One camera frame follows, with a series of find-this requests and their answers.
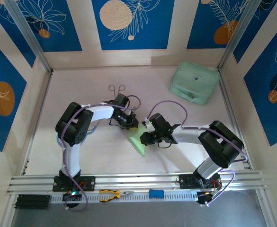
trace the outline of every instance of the mint green case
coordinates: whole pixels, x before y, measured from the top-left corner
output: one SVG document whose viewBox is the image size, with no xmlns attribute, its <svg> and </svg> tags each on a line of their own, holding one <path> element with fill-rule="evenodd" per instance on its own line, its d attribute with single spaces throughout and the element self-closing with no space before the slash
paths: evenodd
<svg viewBox="0 0 277 227">
<path fill-rule="evenodd" d="M 220 75 L 214 70 L 183 61 L 171 79 L 170 92 L 200 105 L 206 104 Z"/>
</svg>

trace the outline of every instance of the white floor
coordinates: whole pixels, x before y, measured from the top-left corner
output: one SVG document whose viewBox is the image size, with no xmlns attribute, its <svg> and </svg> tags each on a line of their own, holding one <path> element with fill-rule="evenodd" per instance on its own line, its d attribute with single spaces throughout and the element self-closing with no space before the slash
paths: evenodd
<svg viewBox="0 0 277 227">
<path fill-rule="evenodd" d="M 125 85 L 124 95 L 136 95 L 141 107 L 136 111 L 142 121 L 159 101 L 174 100 L 188 111 L 187 126 L 222 121 L 231 128 L 230 120 L 219 87 L 208 104 L 201 106 L 172 94 L 168 88 L 176 67 L 122 67 L 88 70 L 55 71 L 39 125 L 30 151 L 27 175 L 58 174 L 62 164 L 62 149 L 57 144 L 55 126 L 70 102 L 97 104 L 114 99 L 109 85 Z M 131 99 L 131 105 L 137 101 Z M 153 113 L 161 113 L 170 124 L 181 123 L 184 111 L 175 104 L 159 105 Z M 146 147 L 143 158 L 127 140 L 127 130 L 109 126 L 102 120 L 97 130 L 81 146 L 80 167 L 82 174 L 126 174 L 191 172 L 208 155 L 201 145 L 178 144 L 169 149 L 157 145 Z M 242 163 L 231 169 L 243 170 Z"/>
</svg>

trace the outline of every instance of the scissors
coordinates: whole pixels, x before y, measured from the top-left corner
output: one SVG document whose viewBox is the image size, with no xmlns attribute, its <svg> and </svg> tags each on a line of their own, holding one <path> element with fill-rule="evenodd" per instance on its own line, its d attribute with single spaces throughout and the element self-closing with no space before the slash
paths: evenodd
<svg viewBox="0 0 277 227">
<path fill-rule="evenodd" d="M 109 202 L 113 199 L 120 199 L 121 196 L 124 195 L 129 195 L 134 193 L 133 191 L 120 191 L 120 190 L 109 190 L 109 189 L 103 189 L 103 190 L 99 190 L 99 193 L 113 193 L 115 195 L 111 196 L 109 199 L 105 199 L 105 200 L 100 200 L 100 202 Z"/>
<path fill-rule="evenodd" d="M 114 91 L 114 97 L 116 98 L 117 95 L 115 85 L 109 85 L 109 91 Z M 117 94 L 119 94 L 121 91 L 125 91 L 125 85 L 119 85 Z"/>
</svg>

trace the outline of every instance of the gray floor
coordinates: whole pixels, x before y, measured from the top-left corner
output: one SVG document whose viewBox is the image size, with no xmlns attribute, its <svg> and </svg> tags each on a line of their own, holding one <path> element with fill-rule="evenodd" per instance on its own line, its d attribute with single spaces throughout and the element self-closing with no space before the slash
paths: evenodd
<svg viewBox="0 0 277 227">
<path fill-rule="evenodd" d="M 196 202 L 91 203 L 85 212 L 17 210 L 13 227 L 263 227 L 254 191 L 225 192 L 209 208 Z"/>
</svg>

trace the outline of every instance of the yellow-handled pliers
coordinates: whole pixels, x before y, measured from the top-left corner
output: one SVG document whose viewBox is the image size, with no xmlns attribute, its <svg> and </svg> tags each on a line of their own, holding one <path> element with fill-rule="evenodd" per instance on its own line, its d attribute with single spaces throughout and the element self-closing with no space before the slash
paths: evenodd
<svg viewBox="0 0 277 227">
<path fill-rule="evenodd" d="M 109 190 L 109 189 L 103 189 L 103 190 L 99 190 L 99 193 L 113 193 L 113 194 L 115 194 L 112 197 L 110 197 L 109 199 L 100 200 L 100 202 L 109 202 L 113 199 L 119 199 L 123 195 L 128 195 L 128 194 L 131 194 L 131 193 L 134 193 L 134 192 L 133 191 L 120 191 L 120 190 L 113 191 L 113 190 Z"/>
</svg>

